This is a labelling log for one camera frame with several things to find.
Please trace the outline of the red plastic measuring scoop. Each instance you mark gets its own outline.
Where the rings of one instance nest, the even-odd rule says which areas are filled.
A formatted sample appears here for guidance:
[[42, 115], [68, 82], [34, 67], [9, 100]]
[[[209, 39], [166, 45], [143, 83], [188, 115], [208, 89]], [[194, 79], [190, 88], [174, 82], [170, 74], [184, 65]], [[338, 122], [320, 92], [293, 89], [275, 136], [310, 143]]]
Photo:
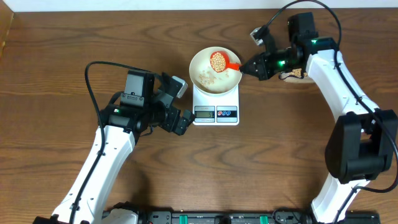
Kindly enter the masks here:
[[210, 65], [212, 69], [218, 73], [221, 73], [227, 69], [239, 70], [239, 63], [232, 63], [229, 60], [229, 56], [225, 51], [213, 52], [210, 56]]

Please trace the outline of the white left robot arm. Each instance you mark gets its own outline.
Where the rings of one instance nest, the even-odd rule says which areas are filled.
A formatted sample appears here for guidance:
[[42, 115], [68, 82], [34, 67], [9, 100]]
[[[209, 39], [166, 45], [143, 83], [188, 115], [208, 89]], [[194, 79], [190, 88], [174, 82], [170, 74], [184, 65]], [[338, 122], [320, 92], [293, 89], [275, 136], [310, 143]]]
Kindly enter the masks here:
[[54, 210], [50, 218], [36, 217], [34, 223], [137, 223], [135, 212], [119, 209], [111, 217], [103, 217], [103, 209], [113, 188], [116, 177], [124, 161], [133, 151], [141, 132], [148, 127], [162, 129], [183, 135], [193, 122], [191, 111], [172, 107], [174, 98], [181, 98], [184, 92], [160, 92], [155, 96], [155, 105], [149, 112], [139, 112], [135, 108], [116, 105], [127, 94], [119, 91], [109, 101], [102, 112], [91, 151], [72, 185], [68, 195]]

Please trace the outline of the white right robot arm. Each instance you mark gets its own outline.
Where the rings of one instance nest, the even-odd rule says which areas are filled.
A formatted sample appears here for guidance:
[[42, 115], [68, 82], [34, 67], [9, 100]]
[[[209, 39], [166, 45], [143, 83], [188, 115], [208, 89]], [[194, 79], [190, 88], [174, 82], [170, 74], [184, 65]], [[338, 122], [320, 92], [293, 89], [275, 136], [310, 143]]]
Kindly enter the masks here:
[[254, 29], [251, 38], [265, 51], [240, 71], [268, 80], [300, 70], [320, 89], [335, 127], [325, 148], [328, 176], [302, 222], [348, 223], [346, 211], [357, 193], [369, 190], [370, 181], [397, 159], [397, 115], [380, 109], [362, 91], [343, 61], [339, 41], [319, 36], [312, 13], [291, 16], [287, 25], [290, 46], [285, 49], [276, 47], [268, 25]]

